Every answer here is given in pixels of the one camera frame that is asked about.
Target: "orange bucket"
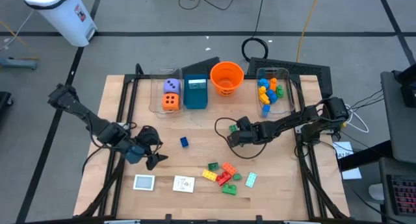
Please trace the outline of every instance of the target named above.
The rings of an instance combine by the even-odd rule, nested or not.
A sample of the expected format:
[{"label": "orange bucket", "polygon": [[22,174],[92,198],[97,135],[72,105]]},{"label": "orange bucket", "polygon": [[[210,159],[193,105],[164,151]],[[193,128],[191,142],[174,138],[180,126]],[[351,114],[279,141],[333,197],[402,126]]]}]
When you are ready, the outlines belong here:
[{"label": "orange bucket", "polygon": [[244,72],[234,62],[220,62],[211,70],[211,82],[218,94],[227,97],[242,84]]}]

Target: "teal box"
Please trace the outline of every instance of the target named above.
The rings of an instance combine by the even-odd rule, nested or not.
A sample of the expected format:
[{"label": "teal box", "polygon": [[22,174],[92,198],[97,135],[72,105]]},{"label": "teal box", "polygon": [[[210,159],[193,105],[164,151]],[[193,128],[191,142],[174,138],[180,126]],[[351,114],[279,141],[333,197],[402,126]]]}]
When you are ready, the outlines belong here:
[{"label": "teal box", "polygon": [[187,109],[204,109],[208,105],[207,75],[185,75],[183,104]]}]

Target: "wooden workbench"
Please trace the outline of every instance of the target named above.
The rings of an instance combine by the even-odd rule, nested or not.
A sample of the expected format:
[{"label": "wooden workbench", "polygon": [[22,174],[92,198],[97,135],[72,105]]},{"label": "wooden workbench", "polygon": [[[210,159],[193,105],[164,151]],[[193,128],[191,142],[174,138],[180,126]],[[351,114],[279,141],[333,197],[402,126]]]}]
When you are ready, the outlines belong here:
[{"label": "wooden workbench", "polygon": [[[98,116],[115,121],[120,101],[124,76],[108,76]],[[317,103],[320,90],[316,76],[301,76],[306,105]],[[213,127],[216,119],[230,117],[239,119],[248,116],[250,121],[261,121],[255,102],[255,80],[244,80],[233,97],[220,97],[208,83],[209,102],[205,110],[185,110],[178,118],[158,118],[149,111],[150,80],[139,80],[133,121],[138,127],[155,127],[164,142],[160,154],[169,159],[160,162],[153,171],[148,171],[145,159],[138,164],[125,164],[120,202],[119,219],[164,219],[172,214],[173,219],[250,219],[262,215],[265,220],[307,219],[304,190],[298,159],[294,155],[293,130],[285,131],[269,143],[263,153],[255,159],[243,160],[236,157],[219,137]],[[130,91],[123,113],[125,121]],[[224,120],[218,123],[223,135],[228,135],[228,126],[234,124]],[[189,147],[183,149],[179,139],[186,136]],[[329,136],[321,140],[332,143]],[[260,150],[260,145],[236,147],[243,156],[251,156]],[[89,153],[96,150],[92,144]],[[327,145],[315,146],[316,158],[322,187],[332,201],[346,215],[349,215],[341,176],[334,151]],[[74,214],[80,214],[95,198],[103,186],[109,151],[101,150],[92,157],[85,168]],[[237,195],[222,193],[221,187],[202,177],[202,171],[210,162],[229,162],[243,176],[237,185]],[[245,186],[249,172],[257,174],[253,188]],[[152,192],[133,190],[136,174],[155,175]],[[175,175],[195,177],[194,193],[172,191]],[[319,216],[316,195],[311,186],[315,215]],[[107,214],[111,207],[113,191],[109,194]]]}]

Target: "green lego brick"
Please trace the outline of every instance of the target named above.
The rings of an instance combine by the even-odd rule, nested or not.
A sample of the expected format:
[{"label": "green lego brick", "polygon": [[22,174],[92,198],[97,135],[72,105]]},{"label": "green lego brick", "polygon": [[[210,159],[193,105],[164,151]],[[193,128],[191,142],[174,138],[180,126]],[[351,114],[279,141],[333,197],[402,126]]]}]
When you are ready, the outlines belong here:
[{"label": "green lego brick", "polygon": [[276,93],[279,98],[283,97],[283,87],[281,85],[278,85],[278,87],[276,88]]},{"label": "green lego brick", "polygon": [[239,128],[238,128],[236,125],[230,125],[230,126],[228,127],[228,129],[229,129],[229,131],[230,131],[231,133],[233,133],[233,132],[235,132],[235,131],[238,131],[238,130],[239,130]]},{"label": "green lego brick", "polygon": [[208,169],[210,171],[215,171],[215,170],[220,169],[220,166],[218,165],[218,162],[213,162],[213,163],[208,164]]},{"label": "green lego brick", "polygon": [[241,175],[240,175],[239,173],[236,173],[236,174],[233,176],[233,179],[234,179],[234,180],[241,180]]},{"label": "green lego brick", "polygon": [[222,187],[222,193],[236,195],[237,194],[237,186],[236,185],[229,185],[228,183],[226,183]]}]

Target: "white trash can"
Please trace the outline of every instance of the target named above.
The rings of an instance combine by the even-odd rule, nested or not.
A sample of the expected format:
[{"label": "white trash can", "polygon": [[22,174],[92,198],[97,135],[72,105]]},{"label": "white trash can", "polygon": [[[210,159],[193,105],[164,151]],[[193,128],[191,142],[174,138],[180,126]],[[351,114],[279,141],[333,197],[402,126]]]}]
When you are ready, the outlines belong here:
[{"label": "white trash can", "polygon": [[39,11],[72,45],[84,47],[97,31],[81,0],[25,0]]}]

